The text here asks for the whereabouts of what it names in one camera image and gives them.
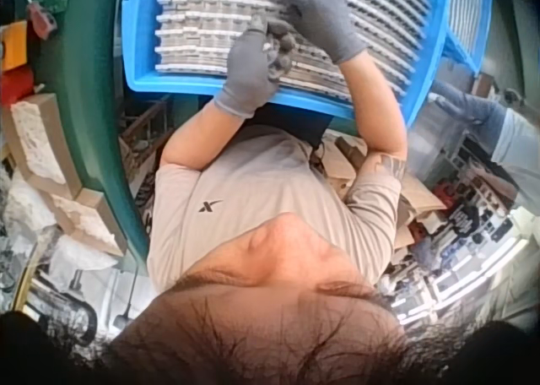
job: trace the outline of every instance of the hand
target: hand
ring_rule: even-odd
[[[253,15],[227,57],[227,80],[213,99],[219,109],[247,119],[272,98],[279,78],[292,67],[294,37],[289,30],[286,22]],[[267,41],[271,46],[265,50]]]
[[[290,21],[296,30],[324,50],[334,64],[346,62],[366,48],[343,0],[283,1],[290,5]]]

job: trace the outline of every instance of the blue crate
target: blue crate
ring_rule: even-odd
[[[465,64],[474,75],[478,75],[482,67],[483,54],[488,43],[489,25],[491,23],[491,6],[493,0],[482,0],[480,7],[480,20],[478,22],[478,31],[472,51],[468,51],[459,38],[448,28],[446,36],[445,50],[443,56]]]
[[[432,10],[424,28],[426,39],[423,49],[418,52],[420,59],[416,62],[411,85],[400,102],[408,126],[413,124],[429,91],[445,44],[448,0],[430,1]],[[123,0],[121,8],[122,52],[127,85],[131,89],[197,95],[214,95],[221,89],[223,77],[159,73],[155,70],[159,55],[154,48],[159,39],[154,32],[158,28],[156,16],[161,14],[157,0]],[[349,103],[289,87],[280,88],[271,102],[354,119]]]

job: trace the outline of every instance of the fluorescent light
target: fluorescent light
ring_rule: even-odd
[[[467,277],[464,279],[460,279],[458,282],[456,282],[454,285],[452,285],[450,288],[447,288],[440,292],[440,298],[441,300],[444,300],[460,288],[467,285],[469,282],[473,282],[477,277],[484,274],[486,270],[491,267],[493,264],[495,264],[502,256],[505,254],[505,252],[508,252],[510,248],[512,248],[517,242],[517,238],[511,237],[507,241],[505,241],[505,244],[503,244],[499,249],[497,249],[496,252],[494,252],[490,258],[488,258],[486,261],[482,263],[482,268],[480,271],[473,271],[471,272]]]
[[[411,316],[411,317],[408,317],[407,319],[403,319],[403,320],[400,320],[399,323],[403,326],[405,326],[406,324],[408,323],[412,323],[412,322],[415,322],[423,317],[426,317],[429,315],[429,312],[428,311],[425,311],[425,312],[422,312],[422,313],[419,313],[417,315],[414,315],[414,316]]]
[[[507,263],[512,260],[512,258],[516,256],[518,252],[523,249],[523,247],[527,245],[528,242],[528,240],[522,239],[519,243],[517,243],[514,248],[507,252],[504,257],[502,257],[492,268],[489,269],[489,271],[486,273],[486,277],[491,277],[493,274],[499,272]]]
[[[406,301],[405,298],[398,299],[397,301],[395,301],[394,303],[391,304],[391,307],[398,307],[398,306],[404,304],[405,301]]]
[[[450,272],[450,271],[446,271],[446,272],[445,272],[444,274],[442,274],[439,278],[435,278],[435,279],[433,280],[433,283],[434,283],[434,284],[439,284],[439,282],[441,282],[441,281],[447,279],[447,278],[450,277],[450,276],[451,276],[451,272]]]
[[[455,295],[451,296],[447,300],[439,302],[437,305],[435,305],[435,310],[439,311],[440,309],[447,307],[451,303],[454,303],[455,301],[459,301],[466,294],[470,293],[473,290],[476,290],[485,281],[486,281],[485,276],[477,279],[472,284],[470,284],[467,288],[463,288],[462,290],[460,290],[459,292],[457,292]]]
[[[465,277],[464,279],[460,279],[454,285],[450,286],[449,288],[446,288],[445,290],[442,290],[440,292],[441,300],[447,298],[448,296],[450,296],[451,294],[453,294],[454,292],[456,292],[460,288],[467,285],[469,282],[474,281],[479,276],[480,276],[480,273],[478,271],[473,271],[467,277]]]
[[[508,240],[507,242],[511,241],[512,244],[516,242],[516,240]],[[492,268],[489,269],[487,273],[485,273],[482,277],[474,281],[472,284],[467,286],[466,288],[460,290],[455,295],[451,296],[450,298],[446,299],[445,301],[439,302],[437,305],[435,305],[435,310],[439,311],[440,309],[443,309],[447,306],[449,306],[451,303],[459,301],[463,296],[469,294],[473,290],[476,290],[481,284],[486,282],[489,277],[499,272],[507,263],[509,263],[512,258],[516,256],[518,252],[520,252],[523,247],[527,245],[529,241],[526,239],[520,240],[517,245],[512,248],[509,252],[507,252]]]
[[[469,254],[468,256],[463,258],[459,263],[457,263],[454,267],[452,267],[452,271],[456,272],[459,268],[463,267],[465,264],[467,264],[472,259],[473,259],[473,256]]]
[[[491,267],[499,258],[503,256],[514,244],[516,244],[517,239],[515,237],[511,237],[507,241],[505,241],[505,244],[503,244],[499,249],[497,249],[496,252],[494,252],[490,258],[488,258],[486,261],[482,263],[482,271],[485,271],[489,267]]]
[[[430,309],[433,306],[433,302],[426,302],[423,305],[416,306],[410,311],[408,311],[408,315],[416,315],[418,312],[425,311],[426,309]]]

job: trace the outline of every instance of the another person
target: another person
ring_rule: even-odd
[[[519,100],[516,106],[523,113],[518,113],[437,80],[431,93],[436,94],[433,101],[438,107],[467,126],[491,160],[510,175],[517,189],[484,168],[475,167],[474,171],[510,201],[540,215],[540,117],[535,111]]]

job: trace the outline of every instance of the man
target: man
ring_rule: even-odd
[[[540,215],[540,114],[521,99],[513,98],[522,109],[518,113],[437,80],[431,93],[438,107],[467,126],[491,161],[509,174],[517,189],[482,167],[474,166],[473,172],[510,201]],[[511,98],[515,94],[507,91],[505,95]]]
[[[309,168],[301,141],[267,127],[233,138],[288,67],[286,35],[256,19],[231,49],[223,91],[165,147],[148,261],[165,292],[86,358],[70,353],[62,327],[51,342],[25,315],[1,316],[6,383],[463,384],[530,375],[535,344],[510,325],[467,340],[470,331],[452,330],[407,341],[376,301],[405,127],[343,1],[284,1],[295,28],[340,66],[370,147],[346,204]],[[270,66],[265,26],[282,41]]]

